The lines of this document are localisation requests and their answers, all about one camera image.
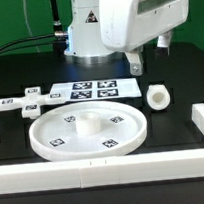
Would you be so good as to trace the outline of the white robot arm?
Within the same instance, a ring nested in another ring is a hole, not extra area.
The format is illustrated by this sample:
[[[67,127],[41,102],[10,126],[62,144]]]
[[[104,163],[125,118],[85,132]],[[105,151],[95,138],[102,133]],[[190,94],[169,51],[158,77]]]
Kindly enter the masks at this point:
[[[123,53],[130,72],[143,71],[143,45],[156,38],[170,50],[172,31],[186,21],[188,0],[71,0],[68,58],[79,63],[104,63]]]

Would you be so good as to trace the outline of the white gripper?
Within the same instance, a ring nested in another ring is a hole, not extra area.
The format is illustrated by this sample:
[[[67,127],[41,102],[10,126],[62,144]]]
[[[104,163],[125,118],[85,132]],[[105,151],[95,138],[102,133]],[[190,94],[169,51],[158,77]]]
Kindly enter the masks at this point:
[[[142,52],[134,49],[158,37],[155,56],[168,56],[170,30],[184,23],[189,13],[188,0],[99,0],[99,5],[103,44],[109,50],[125,52],[135,76],[144,71]]]

